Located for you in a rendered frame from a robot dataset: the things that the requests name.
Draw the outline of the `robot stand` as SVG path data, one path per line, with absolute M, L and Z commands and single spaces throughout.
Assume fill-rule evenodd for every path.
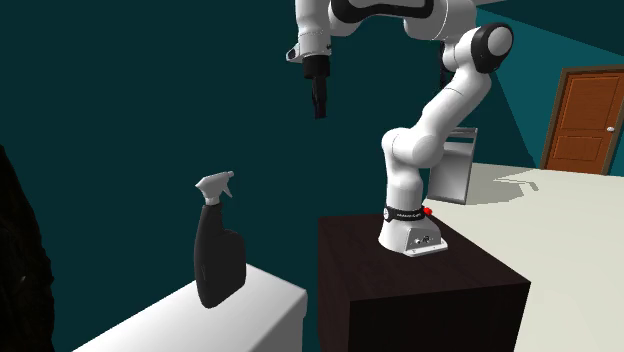
M 379 214 L 318 220 L 322 352 L 514 352 L 530 281 L 446 224 L 445 251 L 378 242 Z

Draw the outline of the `brown wooden door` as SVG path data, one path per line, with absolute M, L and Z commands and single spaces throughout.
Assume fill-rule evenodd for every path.
M 564 68 L 540 167 L 608 174 L 623 124 L 624 64 Z

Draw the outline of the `grey metal bin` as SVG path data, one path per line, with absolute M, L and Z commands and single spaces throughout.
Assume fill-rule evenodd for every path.
M 477 128 L 457 127 L 443 146 L 443 157 L 430 169 L 427 198 L 465 205 L 474 158 Z

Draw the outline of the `white table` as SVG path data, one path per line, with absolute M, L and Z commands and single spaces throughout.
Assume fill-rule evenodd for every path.
M 73 352 L 302 352 L 307 303 L 305 289 L 249 265 L 215 308 L 191 282 Z

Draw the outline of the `black spray bottle white trigger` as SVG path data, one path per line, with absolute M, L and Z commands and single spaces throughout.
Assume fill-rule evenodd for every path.
M 220 195 L 232 196 L 228 181 L 233 171 L 203 177 L 195 187 L 202 206 L 194 243 L 194 275 L 201 304 L 217 307 L 246 281 L 246 249 L 243 237 L 223 225 Z

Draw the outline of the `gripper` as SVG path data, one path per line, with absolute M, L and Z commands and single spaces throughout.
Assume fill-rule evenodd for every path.
M 326 117 L 327 85 L 330 76 L 330 60 L 328 55 L 310 55 L 302 60 L 303 74 L 312 79 L 312 101 L 316 119 Z

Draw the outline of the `black bulky object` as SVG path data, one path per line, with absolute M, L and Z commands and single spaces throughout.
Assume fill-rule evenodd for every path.
M 53 281 L 35 213 L 0 145 L 0 352 L 55 352 Z

